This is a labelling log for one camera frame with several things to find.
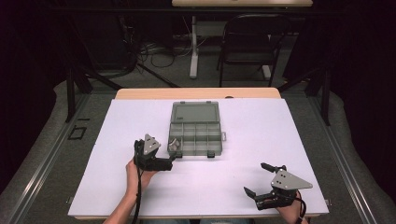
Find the black cable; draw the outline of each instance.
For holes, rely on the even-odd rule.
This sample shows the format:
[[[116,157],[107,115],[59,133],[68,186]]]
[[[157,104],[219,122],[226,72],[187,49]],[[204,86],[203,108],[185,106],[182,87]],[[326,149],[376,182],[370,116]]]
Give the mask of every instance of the black cable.
[[[137,164],[138,163],[138,156],[136,154],[136,151],[134,152],[134,162],[137,170],[137,194],[136,194],[136,207],[134,209],[134,219],[132,220],[132,224],[135,224],[137,221],[137,217],[139,216],[139,210],[140,210],[140,203],[142,200],[142,179],[141,179],[141,174],[140,174],[140,168]]]
[[[134,71],[134,65],[128,66],[122,71],[118,72],[117,74],[112,74],[112,75],[102,75],[102,77],[106,77],[108,79],[116,78],[116,77],[123,77],[126,76]]]
[[[144,48],[144,49],[140,49],[140,52],[138,53],[138,55],[140,55],[141,61],[143,63],[148,59],[150,49],[148,48],[148,44],[142,43],[141,45],[142,45],[142,48]]]
[[[156,64],[154,63],[154,60],[153,60],[154,55],[156,55],[156,54],[152,54],[152,55],[151,55],[150,62],[151,62],[151,64],[152,64],[154,67],[157,67],[157,68],[165,68],[165,67],[171,66],[171,65],[175,62],[175,58],[176,58],[174,52],[170,52],[168,55],[172,57],[172,61],[171,61],[169,64],[166,64],[166,65],[156,65]]]
[[[181,49],[181,51],[180,52],[174,52],[175,53],[175,56],[177,56],[177,57],[179,57],[179,56],[186,56],[186,55],[181,55],[181,53],[183,53],[186,49],[187,49],[187,46],[188,45],[191,45],[191,39],[189,38],[188,39],[190,42],[188,42],[188,41],[184,41],[185,42],[185,44],[184,44],[184,47],[183,48],[179,48],[179,49]]]
[[[159,75],[159,74],[157,74],[157,73],[151,71],[151,70],[148,69],[145,65],[143,65],[143,64],[141,64],[141,63],[138,63],[137,66],[143,68],[144,70],[146,70],[146,71],[149,72],[150,74],[154,75],[156,78],[158,78],[158,79],[164,81],[164,82],[165,82],[166,84],[168,84],[170,87],[173,87],[173,88],[180,88],[177,84],[175,84],[175,83],[169,81],[168,79],[166,79],[165,77],[163,77],[163,76],[161,76],[161,75]]]
[[[296,221],[296,224],[300,224],[303,221],[303,218],[304,218],[305,212],[306,212],[306,203],[303,200],[303,195],[300,193],[300,197],[301,198],[297,198],[297,197],[296,198],[291,198],[291,197],[288,197],[288,196],[282,195],[282,194],[277,194],[277,196],[278,197],[282,197],[282,198],[286,198],[286,199],[296,200],[296,201],[301,203],[301,205],[300,205],[300,216],[298,217],[298,219]]]

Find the gray floor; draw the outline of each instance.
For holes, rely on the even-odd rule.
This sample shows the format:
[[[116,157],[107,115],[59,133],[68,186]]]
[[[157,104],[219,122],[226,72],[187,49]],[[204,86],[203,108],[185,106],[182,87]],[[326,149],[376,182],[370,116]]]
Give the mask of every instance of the gray floor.
[[[281,74],[289,58],[292,38],[284,45],[273,86],[284,83]],[[161,54],[149,56],[145,66],[181,87],[217,87],[216,71],[219,48],[216,39],[207,39],[200,47],[198,78],[190,79],[190,54],[172,58]],[[227,67],[224,87],[266,86],[256,68]],[[159,88],[168,86],[147,72],[135,69],[131,74],[112,78],[127,88]],[[101,223],[79,221],[67,216],[68,198],[77,190],[115,92],[92,80],[90,95],[78,94],[78,113],[65,124],[67,113],[65,83],[55,88],[58,98],[48,123],[38,137],[20,170],[0,195],[0,223]],[[282,92],[302,138],[325,199],[332,202],[330,214],[312,219],[312,223],[392,223],[396,208],[391,199],[374,182],[366,166],[359,159],[351,141],[342,101],[331,96],[330,121],[323,124],[318,115],[318,99],[304,95],[306,83]],[[81,140],[70,140],[74,127],[85,127]],[[256,219],[256,223],[283,223],[280,218]]]

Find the desk leg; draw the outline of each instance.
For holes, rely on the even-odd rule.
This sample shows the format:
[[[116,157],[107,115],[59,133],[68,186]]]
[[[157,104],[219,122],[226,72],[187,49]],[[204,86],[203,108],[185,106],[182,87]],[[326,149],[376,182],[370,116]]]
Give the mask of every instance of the desk leg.
[[[198,71],[198,48],[197,48],[197,27],[196,18],[192,16],[192,55],[191,55],[191,68],[190,68],[190,78],[197,78]]]
[[[271,77],[270,66],[268,66],[268,65],[263,65],[263,66],[262,66],[262,72],[264,73],[264,78],[265,78],[265,80],[269,80],[270,77]]]

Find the white table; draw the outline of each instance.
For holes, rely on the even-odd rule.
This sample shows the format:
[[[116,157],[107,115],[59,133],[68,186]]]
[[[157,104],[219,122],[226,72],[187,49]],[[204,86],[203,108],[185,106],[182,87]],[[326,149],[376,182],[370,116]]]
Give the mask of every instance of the white table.
[[[174,7],[311,7],[312,0],[173,0]],[[191,36],[192,55],[190,78],[197,78],[198,74],[198,35],[222,36],[226,21],[197,21],[192,16]],[[264,76],[269,78],[271,71],[268,65],[262,67]]]
[[[170,95],[189,89],[169,89]],[[249,89],[221,89],[221,95],[244,97]],[[274,93],[273,88],[252,89]],[[157,96],[166,89],[154,90]],[[192,89],[192,92],[218,89]],[[134,98],[150,91],[133,91]],[[261,162],[274,166],[286,165],[288,171],[313,184],[303,189],[307,216],[327,214],[328,208],[321,193],[303,144],[297,133],[288,106],[277,98],[234,99],[125,99],[121,92],[108,109],[106,119],[92,150],[85,174],[68,215],[76,218],[105,218],[120,201],[126,186],[125,164],[134,155],[134,140],[146,133],[163,144],[158,158],[168,158],[166,143],[172,103],[177,101],[219,102],[220,123],[227,141],[221,156],[176,159],[172,171],[160,172],[143,193],[140,218],[205,218],[205,217],[273,217],[275,209],[259,211],[244,187],[258,194],[271,191],[275,174],[261,168]]]

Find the black chair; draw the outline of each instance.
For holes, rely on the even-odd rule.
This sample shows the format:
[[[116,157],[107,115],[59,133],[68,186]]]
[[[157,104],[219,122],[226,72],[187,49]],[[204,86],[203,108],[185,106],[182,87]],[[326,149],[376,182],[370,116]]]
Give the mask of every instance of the black chair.
[[[218,60],[219,86],[224,64],[272,65],[270,87],[276,70],[281,41],[290,28],[290,20],[282,15],[244,14],[230,19],[225,27]]]

